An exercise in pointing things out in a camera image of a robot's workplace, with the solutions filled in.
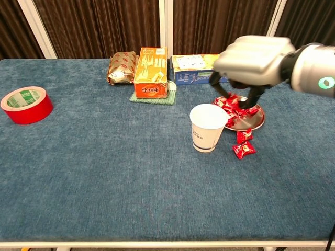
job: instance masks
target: green indicator light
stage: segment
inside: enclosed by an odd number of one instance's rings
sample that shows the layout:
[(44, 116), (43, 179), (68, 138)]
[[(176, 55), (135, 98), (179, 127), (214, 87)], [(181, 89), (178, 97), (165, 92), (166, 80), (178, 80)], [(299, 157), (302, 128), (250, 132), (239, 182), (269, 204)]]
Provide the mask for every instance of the green indicator light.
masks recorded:
[(335, 86), (335, 79), (333, 77), (323, 77), (319, 80), (319, 86), (322, 89), (329, 89)]

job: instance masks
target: blue tablecloth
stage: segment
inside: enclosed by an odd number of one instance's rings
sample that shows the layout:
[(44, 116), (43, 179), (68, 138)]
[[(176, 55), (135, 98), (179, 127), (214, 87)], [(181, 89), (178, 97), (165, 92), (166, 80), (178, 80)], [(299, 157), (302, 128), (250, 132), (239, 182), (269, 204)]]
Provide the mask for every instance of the blue tablecloth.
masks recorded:
[(0, 111), (0, 241), (328, 238), (335, 100), (268, 90), (258, 152), (240, 161), (226, 129), (212, 153), (192, 147), (189, 112), (217, 96), (210, 85), (179, 86), (174, 106), (137, 104), (107, 66), (0, 61), (0, 97), (37, 85), (54, 103), (31, 125)]

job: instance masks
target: blue box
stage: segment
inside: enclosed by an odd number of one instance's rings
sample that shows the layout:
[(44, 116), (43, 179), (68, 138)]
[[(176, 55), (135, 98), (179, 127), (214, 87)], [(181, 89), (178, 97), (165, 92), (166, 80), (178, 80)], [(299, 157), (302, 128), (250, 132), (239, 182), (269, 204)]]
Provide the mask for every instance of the blue box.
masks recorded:
[[(213, 57), (211, 57), (210, 59), (212, 59), (212, 61), (214, 62), (216, 55), (213, 55)], [(212, 66), (213, 63), (211, 63), (211, 61), (209, 62), (207, 60), (206, 65), (210, 64), (210, 66), (206, 67), (205, 69), (186, 69), (186, 70), (182, 70), (182, 69), (178, 69), (177, 71), (174, 70), (173, 67), (173, 62), (177, 63), (175, 60), (173, 60), (172, 56), (171, 58), (169, 58), (169, 80), (173, 81), (176, 83), (176, 85), (193, 85), (193, 84), (208, 84), (209, 83), (209, 78), (213, 72), (212, 70)], [(220, 79), (220, 83), (226, 83), (228, 82), (228, 79), (226, 79), (225, 77), (222, 77)]]

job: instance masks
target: metal plate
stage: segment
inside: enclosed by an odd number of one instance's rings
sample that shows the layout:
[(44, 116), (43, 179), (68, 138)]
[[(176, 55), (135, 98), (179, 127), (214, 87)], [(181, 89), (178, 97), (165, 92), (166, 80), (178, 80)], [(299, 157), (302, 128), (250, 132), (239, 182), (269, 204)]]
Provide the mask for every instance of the metal plate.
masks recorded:
[[(246, 97), (238, 96), (240, 100), (246, 100)], [(229, 130), (233, 131), (246, 131), (251, 128), (252, 130), (256, 130), (261, 127), (265, 122), (265, 112), (263, 108), (256, 104), (256, 107), (259, 111), (254, 115), (247, 115), (243, 118), (235, 119), (235, 124), (232, 127), (225, 127)]]

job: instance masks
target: orange box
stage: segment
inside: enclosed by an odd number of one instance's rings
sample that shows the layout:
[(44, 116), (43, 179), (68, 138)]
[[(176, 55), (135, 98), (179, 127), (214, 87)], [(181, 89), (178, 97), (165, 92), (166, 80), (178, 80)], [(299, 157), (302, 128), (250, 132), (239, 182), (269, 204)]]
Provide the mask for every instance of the orange box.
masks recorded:
[(135, 71), (134, 87), (138, 98), (168, 96), (168, 49), (141, 48)]

